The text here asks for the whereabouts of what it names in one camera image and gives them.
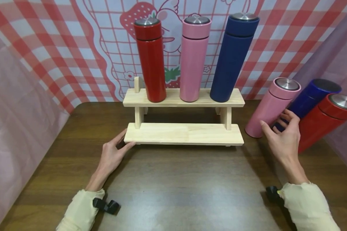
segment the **wooden stand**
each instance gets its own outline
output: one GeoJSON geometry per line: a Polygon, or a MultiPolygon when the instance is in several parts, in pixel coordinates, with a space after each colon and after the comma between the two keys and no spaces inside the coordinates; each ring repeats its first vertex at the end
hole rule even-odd
{"type": "Polygon", "coordinates": [[[137,144],[190,144],[241,146],[244,144],[237,124],[231,123],[232,107],[243,107],[244,100],[239,89],[234,88],[230,100],[219,103],[209,96],[210,89],[202,88],[199,99],[185,102],[179,97],[179,88],[167,88],[167,97],[159,103],[147,99],[145,88],[140,77],[135,77],[134,89],[128,89],[123,105],[135,108],[135,122],[127,127],[125,142],[137,144]],[[174,124],[144,123],[144,114],[148,107],[214,107],[220,116],[220,124],[174,124]]]}

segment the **pink water bottle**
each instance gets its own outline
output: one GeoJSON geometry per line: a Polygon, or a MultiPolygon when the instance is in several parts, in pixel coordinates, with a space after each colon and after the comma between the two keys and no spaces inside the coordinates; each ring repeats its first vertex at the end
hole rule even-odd
{"type": "Polygon", "coordinates": [[[180,98],[194,102],[199,97],[211,20],[195,15],[182,24],[180,98]]]}
{"type": "Polygon", "coordinates": [[[268,125],[273,124],[300,90],[301,85],[297,81],[276,78],[253,113],[245,132],[254,138],[262,137],[260,121],[265,121],[268,125]]]}

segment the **fabric wall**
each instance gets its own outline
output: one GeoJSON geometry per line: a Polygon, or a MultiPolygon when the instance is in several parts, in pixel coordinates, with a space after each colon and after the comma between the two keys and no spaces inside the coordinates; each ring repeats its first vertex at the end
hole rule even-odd
{"type": "Polygon", "coordinates": [[[239,76],[246,99],[274,78],[293,78],[347,13],[347,0],[0,0],[0,38],[66,111],[120,101],[142,75],[132,22],[162,21],[166,84],[180,81],[181,20],[212,19],[202,87],[211,87],[227,16],[261,18],[239,76]]]}
{"type": "MultiPolygon", "coordinates": [[[[340,84],[342,93],[347,95],[347,16],[295,76],[295,80],[303,87],[314,78],[340,84]]],[[[326,138],[347,164],[347,122],[326,138]]]]}
{"type": "Polygon", "coordinates": [[[68,116],[0,39],[0,222],[68,116]]]}
{"type": "Polygon", "coordinates": [[[261,18],[236,87],[259,99],[293,78],[347,14],[347,0],[0,0],[0,221],[69,113],[121,101],[142,75],[131,27],[162,21],[167,87],[179,87],[181,20],[212,19],[202,87],[212,85],[227,16],[261,18]]]}

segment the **table surface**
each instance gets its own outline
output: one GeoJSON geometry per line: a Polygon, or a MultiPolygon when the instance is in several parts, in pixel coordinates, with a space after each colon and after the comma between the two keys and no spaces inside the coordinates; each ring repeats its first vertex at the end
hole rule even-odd
{"type": "MultiPolygon", "coordinates": [[[[265,138],[244,126],[259,101],[234,108],[245,144],[240,147],[140,145],[107,180],[117,216],[99,213],[92,230],[290,230],[264,188],[280,186],[265,138]]],[[[103,143],[129,122],[122,103],[78,106],[9,211],[0,230],[54,230],[68,204],[88,183],[103,143]]],[[[146,122],[219,123],[214,108],[150,108],[146,122]]],[[[309,179],[347,230],[347,167],[324,141],[300,156],[309,179]]]]}

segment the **finger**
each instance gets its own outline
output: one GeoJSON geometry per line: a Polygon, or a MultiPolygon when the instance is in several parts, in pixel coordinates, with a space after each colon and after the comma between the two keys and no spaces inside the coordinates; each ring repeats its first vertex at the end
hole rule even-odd
{"type": "Polygon", "coordinates": [[[285,109],[285,114],[287,114],[289,117],[290,117],[290,122],[289,122],[289,126],[288,127],[291,127],[290,129],[296,129],[298,128],[298,124],[299,124],[299,117],[294,114],[294,112],[288,110],[288,109],[285,109]]]}
{"type": "Polygon", "coordinates": [[[273,127],[272,127],[272,130],[273,130],[276,134],[280,134],[280,133],[281,133],[281,131],[279,131],[279,130],[276,128],[276,126],[273,126],[273,127]]]}
{"type": "Polygon", "coordinates": [[[283,126],[283,128],[287,128],[288,126],[288,124],[281,119],[278,119],[276,122],[278,122],[281,126],[283,126]]]}
{"type": "Polygon", "coordinates": [[[265,121],[260,121],[262,131],[266,135],[267,139],[270,139],[275,135],[275,133],[271,130],[268,124],[265,121]]]}
{"type": "Polygon", "coordinates": [[[288,122],[291,120],[291,117],[284,113],[280,114],[280,118],[285,119],[288,122]]]}
{"type": "Polygon", "coordinates": [[[118,144],[120,143],[120,141],[123,139],[123,137],[125,136],[126,134],[126,131],[127,129],[123,130],[120,134],[118,134],[115,138],[113,138],[111,141],[109,141],[108,143],[111,143],[111,144],[118,144]]]}
{"type": "Polygon", "coordinates": [[[297,119],[299,122],[299,117],[291,110],[285,109],[284,114],[288,115],[291,119],[297,119]]]}
{"type": "Polygon", "coordinates": [[[121,148],[119,151],[123,152],[124,154],[127,153],[128,150],[130,150],[132,147],[134,147],[136,142],[130,142],[127,143],[123,148],[121,148]]]}

